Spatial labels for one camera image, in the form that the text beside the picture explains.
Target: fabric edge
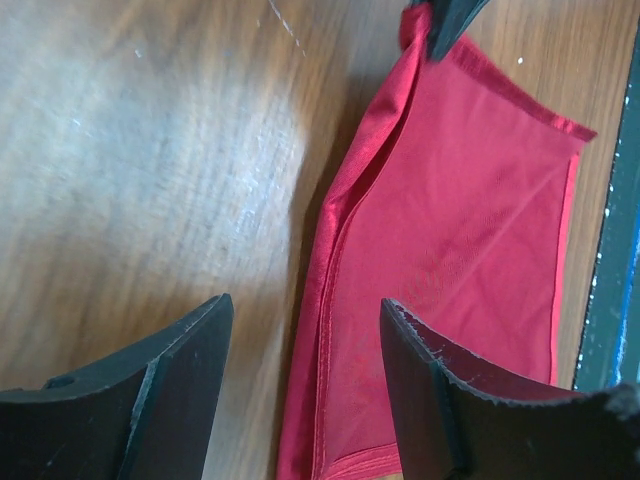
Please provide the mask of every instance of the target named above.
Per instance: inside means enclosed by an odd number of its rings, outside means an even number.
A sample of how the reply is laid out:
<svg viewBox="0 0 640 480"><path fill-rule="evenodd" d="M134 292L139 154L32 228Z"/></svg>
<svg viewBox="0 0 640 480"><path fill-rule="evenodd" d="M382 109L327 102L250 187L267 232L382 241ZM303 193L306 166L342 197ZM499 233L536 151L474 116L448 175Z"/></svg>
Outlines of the fabric edge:
<svg viewBox="0 0 640 480"><path fill-rule="evenodd" d="M569 242L569 225L571 212L573 210L573 199L575 196L576 179L578 176L578 165L580 163L581 152L576 152L569 162L569 171L564 191L562 203L562 213L560 216L560 231L558 234L558 255L556 257L555 290L551 307L551 335L549 349L551 351L551 372L549 384L558 384L558 336L560 332L560 321L562 317L562 299L564 292L564 269L567 259L567 249Z"/></svg>

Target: folded red fabric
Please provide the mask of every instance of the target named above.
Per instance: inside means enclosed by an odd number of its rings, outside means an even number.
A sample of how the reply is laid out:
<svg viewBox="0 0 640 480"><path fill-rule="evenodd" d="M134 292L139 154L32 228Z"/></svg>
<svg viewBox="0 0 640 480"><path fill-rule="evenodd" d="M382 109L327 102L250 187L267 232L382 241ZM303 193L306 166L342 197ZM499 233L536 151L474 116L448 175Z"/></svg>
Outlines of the folded red fabric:
<svg viewBox="0 0 640 480"><path fill-rule="evenodd" d="M576 168L594 132L516 87L463 37L426 60L428 4L321 211L295 341L279 480L400 471L380 300L518 374L556 381Z"/></svg>

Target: wooden floor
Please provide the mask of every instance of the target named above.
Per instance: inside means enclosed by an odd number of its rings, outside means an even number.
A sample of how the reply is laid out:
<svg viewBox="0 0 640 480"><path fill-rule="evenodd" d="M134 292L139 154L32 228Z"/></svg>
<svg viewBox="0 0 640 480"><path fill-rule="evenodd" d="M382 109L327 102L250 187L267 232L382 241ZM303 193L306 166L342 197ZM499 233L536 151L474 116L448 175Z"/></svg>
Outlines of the wooden floor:
<svg viewBox="0 0 640 480"><path fill-rule="evenodd" d="M39 387L229 291L204 478L271 478L315 216L398 57L405 3L0 0L0 388ZM470 29L600 132L572 222L564 385L639 13L492 0Z"/></svg>

